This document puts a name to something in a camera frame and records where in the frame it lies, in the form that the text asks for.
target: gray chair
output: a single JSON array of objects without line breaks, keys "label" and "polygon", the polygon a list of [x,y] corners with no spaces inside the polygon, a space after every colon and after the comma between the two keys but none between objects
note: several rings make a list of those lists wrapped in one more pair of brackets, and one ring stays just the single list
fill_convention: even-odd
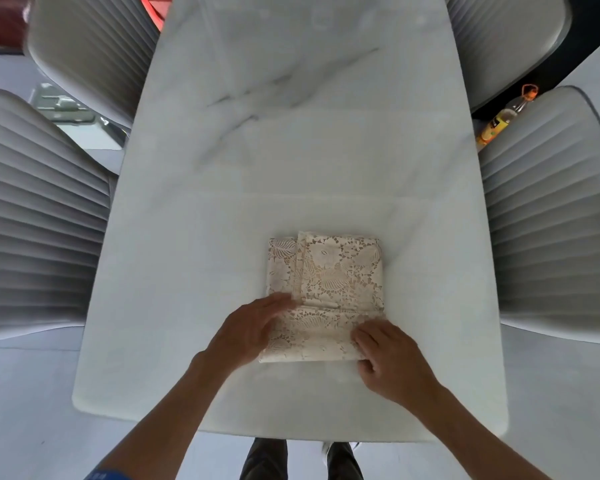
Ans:
[{"label": "gray chair", "polygon": [[140,0],[35,0],[25,51],[74,99],[131,128],[159,35]]},{"label": "gray chair", "polygon": [[84,324],[116,182],[0,90],[0,339]]},{"label": "gray chair", "polygon": [[600,120],[557,88],[479,154],[501,318],[600,343]]},{"label": "gray chair", "polygon": [[447,0],[472,112],[531,71],[571,26],[567,0]]}]

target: person's left arm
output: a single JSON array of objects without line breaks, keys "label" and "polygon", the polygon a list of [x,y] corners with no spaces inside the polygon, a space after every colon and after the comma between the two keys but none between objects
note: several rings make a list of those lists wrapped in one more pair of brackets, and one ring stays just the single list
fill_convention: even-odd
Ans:
[{"label": "person's left arm", "polygon": [[267,346],[275,317],[295,306],[291,295],[276,293],[229,315],[177,384],[87,478],[175,479],[224,381],[238,367],[256,359]]}]

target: person's left hand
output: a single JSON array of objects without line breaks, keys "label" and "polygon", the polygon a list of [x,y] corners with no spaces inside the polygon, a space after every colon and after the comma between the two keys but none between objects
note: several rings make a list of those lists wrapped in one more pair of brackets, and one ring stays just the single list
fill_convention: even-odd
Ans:
[{"label": "person's left hand", "polygon": [[226,318],[205,354],[211,363],[231,374],[256,359],[269,343],[275,318],[295,307],[288,293],[273,293],[241,306]]}]

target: white shoe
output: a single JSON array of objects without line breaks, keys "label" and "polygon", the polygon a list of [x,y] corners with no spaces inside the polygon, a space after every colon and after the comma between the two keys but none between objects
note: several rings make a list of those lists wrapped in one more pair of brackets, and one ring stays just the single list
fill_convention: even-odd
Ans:
[{"label": "white shoe", "polygon": [[[329,454],[329,450],[331,449],[333,442],[332,441],[324,441],[322,442],[322,462],[324,463],[325,467],[328,467],[328,454]],[[349,445],[351,446],[351,450],[355,451],[356,448],[358,448],[360,446],[360,442],[351,442],[349,443]]]}]

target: floral lace pattern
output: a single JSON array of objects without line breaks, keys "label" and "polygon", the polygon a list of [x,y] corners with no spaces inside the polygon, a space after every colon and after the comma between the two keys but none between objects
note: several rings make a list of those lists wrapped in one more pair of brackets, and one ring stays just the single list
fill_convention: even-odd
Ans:
[{"label": "floral lace pattern", "polygon": [[309,232],[270,239],[267,294],[280,291],[302,306],[280,317],[261,362],[360,359],[349,335],[384,311],[378,240]]}]

